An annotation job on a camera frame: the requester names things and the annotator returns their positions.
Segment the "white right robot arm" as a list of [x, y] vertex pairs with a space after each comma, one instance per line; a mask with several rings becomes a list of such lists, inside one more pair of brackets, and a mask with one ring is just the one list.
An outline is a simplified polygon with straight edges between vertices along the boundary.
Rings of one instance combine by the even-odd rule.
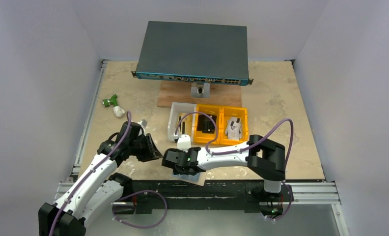
[[169, 148], [162, 158], [162, 166], [175, 175], [191, 175], [222, 167], [247, 167], [264, 179], [264, 191], [281, 192], [285, 180], [285, 146], [260, 135], [233, 146], [207, 149], [189, 146], [184, 135], [177, 148]]

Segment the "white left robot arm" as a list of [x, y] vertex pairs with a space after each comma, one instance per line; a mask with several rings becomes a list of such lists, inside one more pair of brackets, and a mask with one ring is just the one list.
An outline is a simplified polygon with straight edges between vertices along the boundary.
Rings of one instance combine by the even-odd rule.
[[130, 156], [140, 162], [162, 157], [150, 134], [147, 122], [124, 122], [97, 149], [91, 164], [66, 193], [53, 204], [44, 203], [38, 212], [41, 236], [83, 236], [90, 223], [115, 200], [136, 205], [132, 179], [115, 170]]

